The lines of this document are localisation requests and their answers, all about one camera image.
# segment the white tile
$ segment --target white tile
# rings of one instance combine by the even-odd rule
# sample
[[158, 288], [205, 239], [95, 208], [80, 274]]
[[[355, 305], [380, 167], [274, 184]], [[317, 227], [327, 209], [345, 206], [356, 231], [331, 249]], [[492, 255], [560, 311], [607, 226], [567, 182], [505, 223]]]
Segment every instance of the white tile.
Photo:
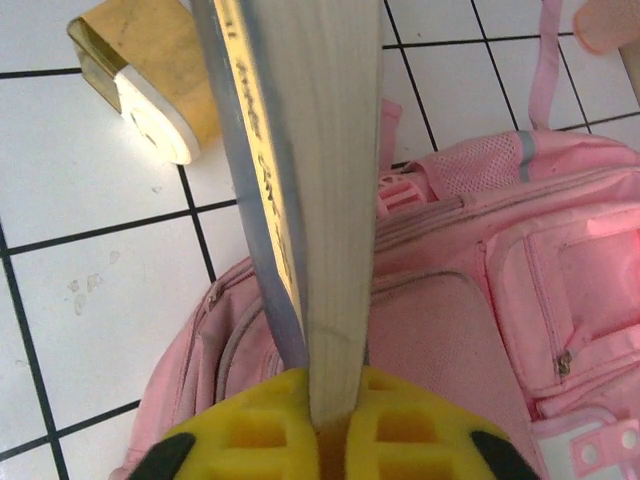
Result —
[[58, 428], [139, 399], [209, 284], [190, 217], [12, 258]]
[[2, 480], [56, 480], [56, 464], [53, 461], [51, 447], [43, 445], [0, 463]]
[[[573, 31], [572, 19], [584, 0], [564, 0], [560, 15], [560, 32]], [[475, 0], [487, 37], [538, 35], [540, 0]]]
[[394, 163], [415, 160], [433, 151], [418, 100], [409, 82], [407, 68], [398, 50], [383, 53], [382, 96], [402, 105], [402, 117], [396, 130]]
[[78, 65], [67, 23], [100, 0], [0, 0], [0, 72]]
[[218, 278], [249, 256], [240, 210], [236, 205], [201, 213], [200, 223]]
[[640, 117], [629, 117], [593, 125], [595, 135], [613, 138], [640, 152]]
[[390, 0], [402, 43], [482, 38], [469, 0]]
[[513, 130], [484, 45], [411, 48], [407, 55], [438, 148]]
[[602, 56], [590, 55], [573, 37], [561, 38], [560, 44], [587, 120], [638, 111], [638, 101], [617, 50]]
[[60, 440], [70, 480], [109, 478], [122, 464], [136, 412], [127, 412]]
[[389, 20], [389, 14], [387, 9], [382, 8], [382, 44], [383, 45], [396, 45], [396, 35], [393, 33], [393, 27], [391, 26], [391, 20]]
[[176, 167], [80, 75], [3, 80], [0, 104], [9, 246], [186, 208]]
[[9, 287], [0, 274], [0, 452], [46, 435]]
[[[538, 61], [538, 40], [495, 42], [491, 44], [491, 50], [518, 127], [531, 129], [529, 93]], [[560, 78], [551, 104], [549, 123], [554, 129], [584, 123], [578, 100], [563, 64], [560, 64]]]
[[193, 201], [200, 207], [236, 197], [222, 139], [216, 140], [185, 167]]

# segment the white plastic piece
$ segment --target white plastic piece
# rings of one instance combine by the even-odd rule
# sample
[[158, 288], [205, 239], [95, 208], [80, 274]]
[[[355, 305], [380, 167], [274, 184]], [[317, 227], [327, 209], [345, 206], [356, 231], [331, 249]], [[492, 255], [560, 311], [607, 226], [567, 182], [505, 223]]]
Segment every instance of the white plastic piece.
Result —
[[187, 165], [200, 155], [193, 130], [173, 105], [132, 66], [114, 78], [122, 118], [155, 146], [165, 161]]

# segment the pink backpack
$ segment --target pink backpack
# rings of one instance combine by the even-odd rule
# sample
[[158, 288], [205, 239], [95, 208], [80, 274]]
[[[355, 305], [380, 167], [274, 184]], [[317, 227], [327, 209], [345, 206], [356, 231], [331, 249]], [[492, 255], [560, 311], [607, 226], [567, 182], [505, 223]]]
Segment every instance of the pink backpack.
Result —
[[[559, 3], [545, 1], [543, 26]], [[553, 61], [544, 67], [538, 126], [555, 81]], [[383, 113], [386, 170], [400, 110]], [[539, 131], [381, 173], [371, 365], [493, 421], [544, 479], [637, 480], [639, 165], [618, 142]], [[172, 426], [282, 369], [247, 259], [161, 358], [111, 478], [126, 478]]]

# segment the backpack strap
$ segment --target backpack strap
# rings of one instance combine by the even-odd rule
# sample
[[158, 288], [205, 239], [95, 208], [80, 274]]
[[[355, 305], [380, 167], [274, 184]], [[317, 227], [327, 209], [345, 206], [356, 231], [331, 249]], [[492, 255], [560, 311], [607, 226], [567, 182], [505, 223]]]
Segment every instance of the backpack strap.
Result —
[[562, 0], [543, 0], [540, 14], [540, 51], [529, 96], [529, 119], [535, 130], [549, 129], [551, 102], [558, 84], [558, 31]]

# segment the backpack pocket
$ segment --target backpack pocket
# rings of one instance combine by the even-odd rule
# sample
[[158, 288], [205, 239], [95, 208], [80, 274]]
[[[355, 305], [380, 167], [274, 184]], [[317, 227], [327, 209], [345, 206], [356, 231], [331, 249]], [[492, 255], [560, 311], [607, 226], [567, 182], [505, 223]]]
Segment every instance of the backpack pocket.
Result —
[[593, 386], [640, 361], [640, 206], [541, 216], [487, 243], [505, 347], [533, 399]]

